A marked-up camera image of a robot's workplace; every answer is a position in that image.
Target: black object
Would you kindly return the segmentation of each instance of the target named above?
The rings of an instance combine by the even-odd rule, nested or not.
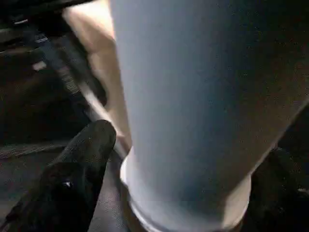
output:
[[[87,231],[116,133],[104,120],[84,128],[7,215],[2,231]]]

